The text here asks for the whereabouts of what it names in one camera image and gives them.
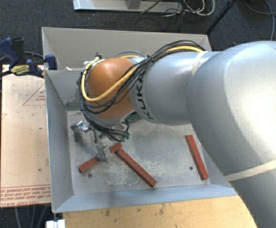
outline clamp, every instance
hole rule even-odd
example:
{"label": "clamp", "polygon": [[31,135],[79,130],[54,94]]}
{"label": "clamp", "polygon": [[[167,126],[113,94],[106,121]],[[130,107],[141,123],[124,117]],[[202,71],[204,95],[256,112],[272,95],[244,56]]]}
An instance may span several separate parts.
{"label": "clamp", "polygon": [[45,59],[37,63],[46,63],[48,66],[42,70],[31,59],[27,59],[24,50],[24,38],[11,39],[7,37],[0,42],[1,54],[8,58],[11,63],[9,72],[16,76],[31,75],[37,77],[44,77],[44,70],[57,70],[57,62],[52,54],[45,56]]}

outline wooden block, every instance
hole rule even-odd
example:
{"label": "wooden block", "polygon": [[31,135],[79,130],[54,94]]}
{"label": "wooden block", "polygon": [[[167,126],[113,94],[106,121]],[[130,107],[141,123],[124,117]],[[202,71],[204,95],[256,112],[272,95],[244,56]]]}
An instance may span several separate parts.
{"label": "wooden block", "polygon": [[84,164],[79,166],[79,171],[84,172],[87,169],[93,167],[95,164],[99,162],[98,158],[95,156],[94,158],[90,159],[89,161],[86,161]]}
{"label": "wooden block", "polygon": [[123,149],[119,149],[116,155],[124,161],[135,173],[137,173],[143,181],[145,181],[150,187],[153,187],[157,181],[147,173],[132,157],[130,157]]}
{"label": "wooden block", "polygon": [[196,167],[197,167],[197,170],[198,170],[201,180],[205,180],[205,179],[209,178],[208,172],[206,171],[205,165],[200,156],[200,153],[199,153],[199,150],[195,143],[193,135],[185,136],[185,140],[190,148],[191,155],[193,156],[193,159],[195,161],[195,164],[196,164]]}
{"label": "wooden block", "polygon": [[[119,149],[122,148],[122,144],[116,143],[115,145],[111,146],[109,148],[110,153],[115,153],[116,151],[118,151]],[[95,164],[97,164],[99,162],[98,158],[95,156],[94,158],[86,161],[84,164],[79,166],[79,171],[82,173],[84,171],[86,171],[87,169],[93,167]]]}

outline gray carpet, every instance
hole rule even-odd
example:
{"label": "gray carpet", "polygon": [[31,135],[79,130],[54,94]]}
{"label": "gray carpet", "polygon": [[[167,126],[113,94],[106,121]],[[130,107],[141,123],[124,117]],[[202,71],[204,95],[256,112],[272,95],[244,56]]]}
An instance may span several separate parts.
{"label": "gray carpet", "polygon": [[[165,19],[158,14],[140,15],[134,12],[73,11],[73,0],[0,0],[0,41],[5,37],[24,37],[25,50],[42,53],[42,27],[108,29],[129,31],[161,31],[169,33],[204,34],[228,0],[215,0],[215,12],[208,17],[188,15],[182,22],[179,18]],[[255,10],[270,12],[267,4],[276,11],[276,0],[247,1]],[[273,40],[276,40],[276,15]],[[238,0],[209,35],[212,50],[227,49],[234,44],[267,40],[271,37],[272,17],[248,9],[243,0]],[[37,206],[37,226],[44,206]],[[19,208],[23,228],[30,227],[32,207]],[[53,219],[48,208],[45,220]],[[0,209],[0,228],[17,227],[14,209]]]}

